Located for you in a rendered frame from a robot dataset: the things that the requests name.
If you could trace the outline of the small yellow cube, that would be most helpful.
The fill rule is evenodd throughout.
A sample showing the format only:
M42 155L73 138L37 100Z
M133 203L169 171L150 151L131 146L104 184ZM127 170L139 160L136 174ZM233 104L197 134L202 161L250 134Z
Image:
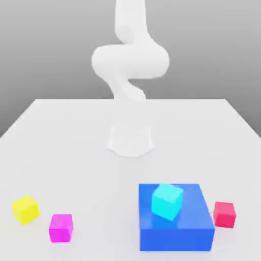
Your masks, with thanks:
M37 202L25 195L11 204L14 217L22 224L27 225L39 217L39 208Z

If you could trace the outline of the small cyan cube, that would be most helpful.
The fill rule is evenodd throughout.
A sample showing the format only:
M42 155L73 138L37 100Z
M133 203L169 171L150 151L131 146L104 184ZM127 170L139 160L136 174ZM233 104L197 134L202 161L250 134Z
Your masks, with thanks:
M151 212L168 221L178 215L184 190L171 184L159 184L151 197Z

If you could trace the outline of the large blue box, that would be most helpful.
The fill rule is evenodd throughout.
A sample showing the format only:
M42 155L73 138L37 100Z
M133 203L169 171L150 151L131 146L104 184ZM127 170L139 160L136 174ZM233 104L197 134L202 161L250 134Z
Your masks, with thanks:
M141 251L210 251L215 226L199 184L175 184L183 189L181 210L173 221L151 212L158 184L139 184Z

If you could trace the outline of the small magenta cube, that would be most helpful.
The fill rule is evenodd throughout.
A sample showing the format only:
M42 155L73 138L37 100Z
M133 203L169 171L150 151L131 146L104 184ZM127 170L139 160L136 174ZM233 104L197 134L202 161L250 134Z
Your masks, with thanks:
M54 214L49 225L49 237L52 243L68 243L73 232L72 214Z

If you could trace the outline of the small red cube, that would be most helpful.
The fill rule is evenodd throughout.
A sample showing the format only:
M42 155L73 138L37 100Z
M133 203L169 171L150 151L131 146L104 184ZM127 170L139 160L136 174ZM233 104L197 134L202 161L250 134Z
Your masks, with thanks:
M233 228L236 216L233 203L220 201L215 202L213 218L216 227Z

